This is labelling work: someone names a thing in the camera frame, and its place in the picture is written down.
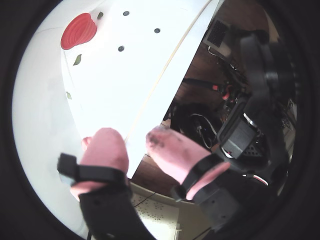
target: white wall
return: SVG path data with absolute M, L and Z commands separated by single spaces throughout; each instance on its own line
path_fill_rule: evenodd
M 75 16 L 94 9 L 100 2 L 65 0 L 51 12 L 23 55 L 12 100 L 14 140 L 29 182 L 46 207 L 84 238 L 88 230 L 79 204 L 57 172 L 61 152 L 78 159 L 83 154 L 65 96 L 60 39 Z

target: green leaf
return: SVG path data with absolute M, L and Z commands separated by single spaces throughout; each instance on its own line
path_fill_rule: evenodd
M 101 11 L 99 12 L 98 16 L 96 17 L 98 20 L 100 20 L 104 16 L 104 13 Z
M 79 54 L 79 55 L 76 57 L 73 66 L 78 65 L 78 64 L 81 62 L 81 55 L 82 55 L 82 54 Z
M 70 94 L 70 93 L 68 93 L 67 91 L 66 91 L 65 93 L 66 93 L 66 97 L 67 97 L 68 99 L 72 100 L 72 98 L 71 98 L 71 94 Z

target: black cable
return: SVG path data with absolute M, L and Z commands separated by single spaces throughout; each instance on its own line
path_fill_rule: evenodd
M 192 240 L 196 240 L 197 238 L 199 238 L 202 234 L 205 234 L 206 232 L 208 232 L 211 229 L 211 227 L 208 227 L 206 230 L 204 230 L 203 232 L 201 232 L 198 236 L 196 236 L 195 238 L 192 238 Z
M 148 198 L 151 198 L 153 195 L 155 195 L 156 192 L 152 193 L 150 196 L 147 196 L 144 200 L 142 200 L 141 202 L 139 202 L 137 205 L 133 206 L 134 208 L 139 206 L 140 204 L 142 204 L 145 200 L 147 200 Z
M 91 236 L 92 236 L 92 234 L 91 234 L 91 232 L 90 232 L 90 230 L 88 231 L 88 235 L 86 236 L 86 240 L 91 240 Z

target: black finger mount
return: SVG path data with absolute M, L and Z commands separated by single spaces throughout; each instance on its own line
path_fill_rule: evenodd
M 176 202 L 185 200 L 187 192 L 193 187 L 193 185 L 195 185 L 207 171 L 222 162 L 222 159 L 215 153 L 204 157 L 197 162 L 193 168 L 191 168 L 181 185 L 175 186 L 171 189 L 171 196 Z
M 123 171 L 105 166 L 78 165 L 75 156 L 65 153 L 60 155 L 57 170 L 61 181 L 70 186 L 85 181 L 127 186 L 127 177 Z

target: white board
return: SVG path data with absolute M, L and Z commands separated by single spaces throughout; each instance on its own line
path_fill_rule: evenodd
M 60 39 L 74 17 L 85 12 L 99 12 L 102 3 L 103 0 L 64 0 L 49 14 L 21 59 L 12 99 L 14 141 L 25 175 L 51 213 L 83 238 L 87 236 L 88 229 L 79 203 L 70 194 L 69 187 L 61 182 L 56 169 L 61 152 L 75 155 L 78 160 L 83 155 L 81 127 L 75 125 L 75 121 L 81 123 L 75 115 L 79 105 L 74 101 L 72 106 L 66 97 L 65 88 L 69 86 L 66 69 L 62 68 Z M 135 116 L 137 121 L 126 143 L 130 155 L 129 177 L 134 174 L 145 151 L 145 134 L 161 122 L 194 57 L 216 4 L 211 1 L 194 23 L 141 114 L 138 118 Z
M 218 0 L 105 1 L 90 12 L 94 38 L 61 49 L 63 82 L 80 135 L 102 127 L 120 132 L 129 178 L 146 151 L 146 133 L 161 123 L 217 5 Z M 103 17 L 97 20 L 99 12 Z M 74 65 L 78 55 L 81 62 Z

